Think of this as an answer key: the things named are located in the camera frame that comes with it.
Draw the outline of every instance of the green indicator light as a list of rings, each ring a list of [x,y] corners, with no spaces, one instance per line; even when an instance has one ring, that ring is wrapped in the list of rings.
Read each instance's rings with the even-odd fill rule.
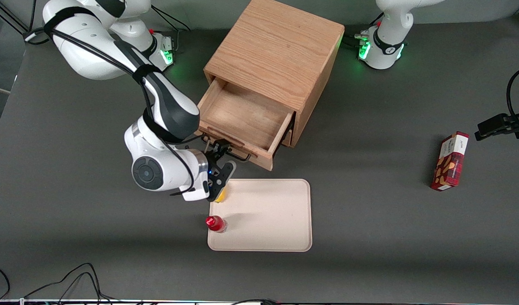
[[[361,50],[359,50],[359,57],[361,59],[365,59],[368,55],[368,51],[370,50],[370,42],[366,42],[362,47]]]
[[[163,60],[167,65],[172,64],[172,52],[171,51],[165,51],[165,50],[159,50],[161,53],[161,56],[163,57]]]
[[[404,43],[402,44],[402,46],[400,46],[400,50],[399,50],[399,54],[397,55],[397,59],[400,58],[401,54],[402,54],[402,49],[404,48]]]

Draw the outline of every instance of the red bottle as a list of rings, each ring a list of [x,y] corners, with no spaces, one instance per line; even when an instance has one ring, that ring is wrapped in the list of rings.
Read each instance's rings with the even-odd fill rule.
[[[227,228],[227,222],[220,216],[209,216],[206,220],[209,230],[217,233],[223,233]]]

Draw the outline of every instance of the velcro strap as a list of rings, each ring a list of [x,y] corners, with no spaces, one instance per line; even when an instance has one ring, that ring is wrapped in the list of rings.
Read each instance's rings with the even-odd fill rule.
[[[183,139],[179,139],[172,135],[169,131],[165,130],[163,127],[159,126],[153,118],[148,115],[147,110],[145,109],[143,112],[143,120],[147,124],[147,127],[157,135],[163,141],[168,143],[180,143]]]
[[[162,73],[158,67],[153,66],[152,64],[143,64],[142,66],[137,68],[137,70],[135,70],[135,72],[133,72],[132,77],[140,85],[143,77],[147,76],[151,72]]]
[[[81,8],[80,6],[70,6],[68,8],[64,8],[64,9],[60,10],[59,12],[57,12],[56,15],[54,15],[54,17],[52,17],[52,19],[50,19],[44,25],[44,27],[43,27],[44,32],[50,36],[50,33],[57,25],[59,25],[65,19],[75,16],[75,14],[88,14],[88,15],[94,16],[97,20],[99,20],[98,17],[93,12],[88,10],[87,8]]]

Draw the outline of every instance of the yellow object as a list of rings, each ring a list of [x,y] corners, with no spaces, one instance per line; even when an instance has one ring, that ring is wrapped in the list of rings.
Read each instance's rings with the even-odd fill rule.
[[[222,202],[225,199],[225,188],[220,192],[220,195],[218,195],[218,198],[214,202]]]

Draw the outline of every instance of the beige tray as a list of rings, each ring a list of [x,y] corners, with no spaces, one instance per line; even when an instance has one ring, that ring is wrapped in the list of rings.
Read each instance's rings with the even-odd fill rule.
[[[215,251],[305,252],[312,247],[310,185],[303,179],[232,179],[211,216],[227,222],[208,232]]]

